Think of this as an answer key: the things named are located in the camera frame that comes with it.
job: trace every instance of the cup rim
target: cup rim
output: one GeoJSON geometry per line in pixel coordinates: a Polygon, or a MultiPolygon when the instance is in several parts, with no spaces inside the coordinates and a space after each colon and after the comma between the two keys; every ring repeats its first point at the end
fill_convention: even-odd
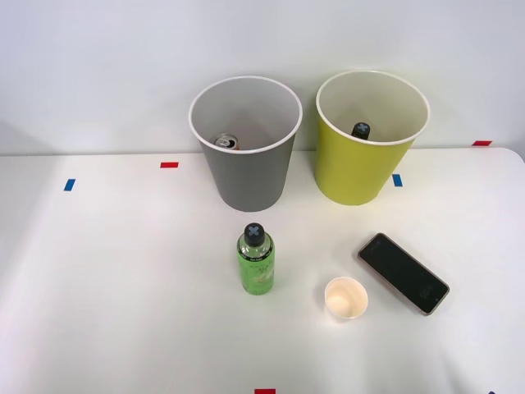
{"type": "Polygon", "coordinates": [[[301,104],[301,100],[299,100],[299,97],[297,96],[297,94],[291,89],[289,88],[288,86],[286,86],[285,84],[279,82],[278,80],[273,80],[271,78],[267,78],[265,76],[232,76],[230,78],[225,78],[224,80],[219,80],[211,85],[209,85],[207,88],[204,88],[199,94],[197,94],[197,97],[194,98],[194,101],[191,103],[191,105],[189,106],[189,111],[188,111],[188,121],[189,121],[189,128],[191,129],[191,131],[194,133],[195,137],[197,137],[197,139],[205,144],[206,146],[208,146],[209,148],[212,148],[212,149],[215,149],[215,150],[218,150],[219,152],[224,152],[224,153],[231,153],[231,154],[253,154],[253,153],[261,153],[261,152],[266,152],[267,150],[271,150],[271,149],[274,149],[276,148],[277,146],[279,145],[282,145],[284,144],[287,140],[289,140],[290,138],[292,138],[295,133],[297,132],[297,130],[299,129],[299,126],[301,125],[301,121],[303,120],[303,105],[301,104]],[[297,117],[297,123],[295,124],[294,128],[292,129],[292,131],[286,135],[284,138],[282,138],[281,140],[278,140],[276,143],[274,144],[271,144],[271,145],[268,145],[268,146],[265,146],[263,148],[258,148],[258,149],[250,149],[250,150],[231,150],[231,149],[225,149],[225,148],[221,148],[221,147],[218,147],[212,143],[210,143],[209,141],[206,141],[196,130],[195,130],[195,127],[194,127],[194,123],[191,119],[192,117],[192,114],[193,114],[193,111],[194,111],[194,107],[196,105],[196,103],[198,102],[198,100],[206,93],[208,92],[210,89],[214,88],[215,86],[217,85],[220,85],[220,84],[223,84],[225,82],[229,82],[231,80],[242,80],[242,79],[252,79],[252,80],[265,80],[267,82],[272,82],[273,84],[276,84],[276,85],[279,85],[281,88],[284,88],[288,93],[291,94],[291,96],[295,99],[295,102],[297,103],[297,106],[299,107],[299,116],[297,117]]]}
{"type": "Polygon", "coordinates": [[[428,100],[427,98],[425,97],[425,95],[422,93],[421,90],[418,89],[418,87],[416,87],[414,84],[408,82],[406,79],[404,78],[401,78],[400,76],[395,76],[394,74],[391,74],[389,72],[386,72],[386,71],[379,71],[379,70],[351,70],[351,71],[344,71],[344,72],[341,72],[339,74],[336,74],[334,76],[332,76],[331,78],[328,78],[322,85],[321,87],[319,88],[319,90],[317,91],[317,95],[315,97],[315,105],[317,107],[317,113],[319,114],[319,116],[321,117],[321,119],[332,129],[334,130],[335,132],[337,132],[338,134],[342,135],[343,137],[349,139],[349,140],[352,140],[352,141],[355,141],[355,142],[359,142],[361,144],[367,144],[367,145],[376,145],[376,146],[392,146],[392,145],[400,145],[400,144],[404,144],[406,142],[409,142],[409,141],[412,141],[412,140],[415,140],[419,135],[421,135],[424,130],[427,128],[427,125],[428,125],[428,122],[430,121],[430,116],[431,116],[431,111],[430,111],[430,104],[428,103],[428,100]],[[354,74],[354,73],[375,73],[375,74],[382,74],[384,76],[389,76],[391,78],[394,78],[394,79],[397,79],[397,80],[400,80],[401,82],[405,83],[406,85],[408,85],[409,87],[411,87],[412,89],[414,89],[416,91],[416,93],[419,94],[419,96],[422,98],[423,102],[425,103],[425,107],[427,108],[427,120],[425,121],[425,124],[422,126],[421,130],[418,131],[417,133],[411,135],[410,137],[408,138],[405,138],[405,139],[402,139],[402,140],[398,140],[398,141],[389,141],[389,142],[376,142],[376,141],[369,141],[369,140],[361,140],[360,138],[356,138],[356,137],[353,137],[352,135],[348,135],[346,134],[345,132],[343,132],[342,130],[338,129],[337,127],[335,127],[326,117],[325,117],[325,114],[322,112],[321,110],[321,105],[319,103],[319,98],[321,97],[321,93],[322,93],[322,90],[324,88],[326,88],[328,86],[328,84],[330,84],[334,79],[336,78],[339,78],[340,76],[345,76],[347,74],[354,74]]]}
{"type": "Polygon", "coordinates": [[[331,281],[329,281],[327,284],[326,284],[326,287],[325,287],[325,306],[328,308],[328,310],[330,310],[330,312],[336,316],[337,318],[343,318],[343,319],[346,319],[346,320],[350,320],[352,318],[358,318],[359,316],[363,316],[363,314],[367,311],[367,308],[368,308],[368,293],[367,293],[367,289],[364,288],[364,286],[359,282],[357,281],[356,279],[353,279],[352,277],[334,277],[331,281]],[[337,314],[336,312],[334,312],[332,310],[332,308],[330,308],[330,306],[328,305],[328,303],[326,302],[326,292],[328,290],[328,287],[330,287],[330,285],[334,282],[334,281],[337,281],[337,280],[340,280],[340,279],[345,279],[345,280],[350,280],[351,282],[353,282],[354,284],[358,285],[358,287],[361,287],[361,289],[364,291],[364,294],[365,296],[367,297],[367,304],[365,305],[364,309],[363,309],[363,312],[361,312],[360,314],[358,314],[357,316],[350,316],[349,318],[347,318],[346,316],[341,316],[340,314],[337,314]]]}

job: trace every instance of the phone screen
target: phone screen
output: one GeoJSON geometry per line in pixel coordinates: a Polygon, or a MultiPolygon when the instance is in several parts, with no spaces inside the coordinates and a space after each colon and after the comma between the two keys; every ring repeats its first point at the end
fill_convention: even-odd
{"type": "Polygon", "coordinates": [[[384,234],[377,234],[359,257],[374,268],[423,313],[431,313],[449,287],[384,234]]]}

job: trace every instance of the gray bin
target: gray bin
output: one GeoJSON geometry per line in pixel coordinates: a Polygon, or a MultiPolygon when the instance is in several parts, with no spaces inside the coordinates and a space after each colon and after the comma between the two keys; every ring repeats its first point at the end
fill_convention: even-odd
{"type": "Polygon", "coordinates": [[[302,117],[301,102],[290,88],[260,76],[222,80],[197,96],[189,125],[228,205],[255,212],[281,197],[302,117]],[[237,137],[240,150],[216,146],[221,134],[237,137]]]}

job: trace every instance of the yellow bin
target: yellow bin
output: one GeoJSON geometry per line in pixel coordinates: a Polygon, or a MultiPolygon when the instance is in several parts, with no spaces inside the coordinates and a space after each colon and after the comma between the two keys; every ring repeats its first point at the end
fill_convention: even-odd
{"type": "Polygon", "coordinates": [[[332,76],[317,92],[320,130],[315,177],[319,189],[340,204],[374,199],[430,118],[414,85],[382,71],[332,76]],[[370,126],[368,140],[350,135],[370,126]]]}

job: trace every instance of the blue tape marker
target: blue tape marker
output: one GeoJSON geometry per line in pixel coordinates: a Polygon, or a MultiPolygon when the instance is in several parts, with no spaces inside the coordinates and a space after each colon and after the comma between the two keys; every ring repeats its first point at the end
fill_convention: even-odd
{"type": "Polygon", "coordinates": [[[392,174],[392,179],[394,180],[395,187],[403,187],[403,182],[401,181],[400,174],[392,174]]]}
{"type": "Polygon", "coordinates": [[[73,189],[74,184],[75,184],[75,179],[68,179],[66,182],[66,187],[64,188],[64,191],[71,191],[73,189]]]}

